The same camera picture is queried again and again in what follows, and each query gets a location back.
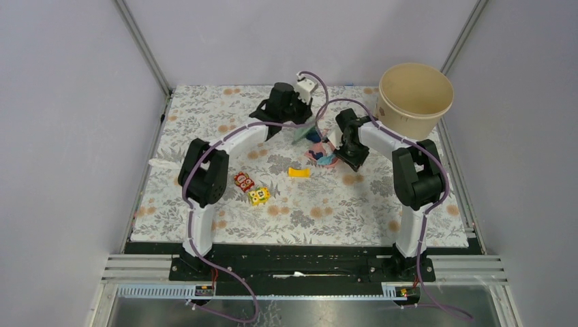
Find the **teal paper strip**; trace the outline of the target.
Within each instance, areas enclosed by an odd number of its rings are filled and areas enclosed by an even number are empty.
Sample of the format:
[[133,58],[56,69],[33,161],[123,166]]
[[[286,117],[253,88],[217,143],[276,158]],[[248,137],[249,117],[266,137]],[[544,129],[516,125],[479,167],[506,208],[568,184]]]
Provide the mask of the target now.
[[317,164],[319,166],[332,166],[332,165],[336,164],[337,161],[338,161],[338,158],[336,157],[336,155],[334,153],[331,153],[330,155],[325,155],[325,156],[318,158]]

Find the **blue paper scrap back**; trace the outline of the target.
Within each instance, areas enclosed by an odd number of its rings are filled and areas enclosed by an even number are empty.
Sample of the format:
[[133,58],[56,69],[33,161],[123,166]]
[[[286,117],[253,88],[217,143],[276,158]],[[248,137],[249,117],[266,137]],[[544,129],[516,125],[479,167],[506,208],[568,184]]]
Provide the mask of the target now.
[[323,143],[322,142],[313,143],[307,150],[307,153],[310,155],[317,155],[318,153],[320,153],[321,156],[323,156],[325,154]]

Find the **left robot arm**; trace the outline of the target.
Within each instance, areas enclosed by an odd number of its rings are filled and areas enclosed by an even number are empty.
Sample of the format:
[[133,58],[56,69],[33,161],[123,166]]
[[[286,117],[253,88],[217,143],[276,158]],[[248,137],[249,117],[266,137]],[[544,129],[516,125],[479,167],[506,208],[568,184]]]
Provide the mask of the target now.
[[179,184],[182,198],[190,207],[183,247],[192,255],[185,263],[185,271],[192,278],[202,280],[211,273],[212,263],[204,256],[213,246],[215,204],[226,190],[230,159],[266,142],[283,128],[311,126],[311,94],[315,88],[316,83],[307,78],[294,85],[277,82],[268,98],[238,128],[211,142],[196,138],[189,144]]

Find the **teal hand brush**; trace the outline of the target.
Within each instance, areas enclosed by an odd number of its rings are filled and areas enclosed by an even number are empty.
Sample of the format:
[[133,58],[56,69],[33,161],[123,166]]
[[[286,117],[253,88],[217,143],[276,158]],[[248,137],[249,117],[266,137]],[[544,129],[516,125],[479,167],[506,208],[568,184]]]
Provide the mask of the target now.
[[313,143],[318,143],[321,140],[321,137],[314,126],[311,127],[302,127],[298,128],[293,136],[292,143],[296,144],[300,142],[302,139],[309,140]]

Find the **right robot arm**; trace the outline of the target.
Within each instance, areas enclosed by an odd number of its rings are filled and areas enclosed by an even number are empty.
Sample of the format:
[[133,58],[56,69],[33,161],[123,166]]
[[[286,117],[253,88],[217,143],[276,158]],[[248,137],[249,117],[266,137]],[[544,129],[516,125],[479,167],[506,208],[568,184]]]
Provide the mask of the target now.
[[395,248],[400,256],[391,262],[391,272],[407,281],[418,271],[417,261],[426,249],[424,216],[430,204],[440,201],[448,190],[436,145],[404,138],[370,116],[358,117],[349,108],[335,118],[341,132],[334,154],[355,172],[365,163],[370,150],[386,157],[393,168],[393,189],[402,204],[402,223]]

